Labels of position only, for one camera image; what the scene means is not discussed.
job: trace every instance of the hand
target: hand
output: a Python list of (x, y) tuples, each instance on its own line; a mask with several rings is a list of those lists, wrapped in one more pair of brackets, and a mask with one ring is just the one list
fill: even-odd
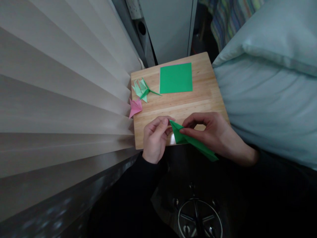
[(152, 164), (157, 164), (165, 151), (167, 136), (173, 131), (169, 120), (175, 121), (170, 116), (159, 116), (144, 128), (143, 158)]
[[(205, 130), (194, 130), (197, 124), (204, 124)], [(255, 165), (259, 159), (259, 153), (244, 143), (218, 112), (193, 113), (184, 120), (183, 127), (186, 128), (180, 133), (199, 140), (216, 154), (241, 166)]]

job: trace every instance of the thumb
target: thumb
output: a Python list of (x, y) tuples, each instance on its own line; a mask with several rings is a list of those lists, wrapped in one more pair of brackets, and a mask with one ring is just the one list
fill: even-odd
[(168, 126), (168, 119), (164, 118), (161, 123), (156, 127), (153, 136), (156, 138), (161, 138), (161, 136), (165, 133)]
[(189, 137), (193, 137), (196, 140), (199, 140), (201, 142), (203, 141), (203, 138), (204, 138), (204, 132), (203, 131), (197, 131), (197, 130), (194, 130), (194, 129), (191, 129), (191, 128), (183, 128), (183, 129), (179, 130), (179, 132), (181, 134), (187, 135)]

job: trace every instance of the light blue pillowcase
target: light blue pillowcase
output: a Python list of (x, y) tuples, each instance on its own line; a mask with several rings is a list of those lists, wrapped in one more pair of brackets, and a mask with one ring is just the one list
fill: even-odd
[(316, 77), (247, 54), (214, 72), (244, 141), (317, 170)]
[(213, 67), (243, 53), (317, 76), (317, 1), (268, 1), (231, 39)]

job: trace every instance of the green origami in progress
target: green origami in progress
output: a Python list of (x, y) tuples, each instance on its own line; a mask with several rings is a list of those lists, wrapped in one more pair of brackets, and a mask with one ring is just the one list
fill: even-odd
[(146, 84), (146, 82), (144, 81), (144, 79), (142, 78), (142, 80), (138, 80), (139, 85), (137, 84), (136, 80), (134, 81), (134, 86), (132, 86), (133, 90), (135, 91), (135, 94), (140, 98), (143, 99), (146, 103), (147, 101), (147, 94), (149, 94), (149, 92), (160, 95), (154, 91), (152, 91), (151, 89), (149, 89), (148, 85)]
[(175, 136), (175, 141), (176, 144), (192, 144), (193, 146), (195, 146), (203, 155), (205, 155), (211, 162), (217, 161), (218, 158), (217, 156), (215, 156), (215, 153), (213, 151), (211, 151), (210, 149), (208, 149), (203, 143), (201, 143), (200, 141), (189, 137), (187, 135), (183, 135), (179, 132), (180, 129), (184, 128), (183, 126), (177, 124), (176, 122), (170, 120), (173, 132), (174, 132), (174, 136)]

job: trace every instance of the wooden board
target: wooden board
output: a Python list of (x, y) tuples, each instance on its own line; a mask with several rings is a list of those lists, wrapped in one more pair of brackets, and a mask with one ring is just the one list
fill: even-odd
[[(131, 74), (132, 85), (134, 80), (143, 77), (151, 90), (159, 92), (159, 69), (162, 66), (189, 62), (192, 63), (192, 92), (162, 94), (163, 96), (149, 93), (147, 95), (148, 103), (142, 100), (143, 111), (133, 117), (136, 149), (143, 149), (144, 127), (158, 116), (171, 116), (181, 125), (194, 112), (217, 111), (229, 123), (218, 83), (206, 52), (134, 72)], [(138, 96), (133, 89), (131, 91), (132, 99), (137, 100)], [(197, 125), (195, 129), (204, 130), (204, 128), (203, 125)], [(166, 145), (173, 144), (176, 143), (174, 135), (171, 133)]]

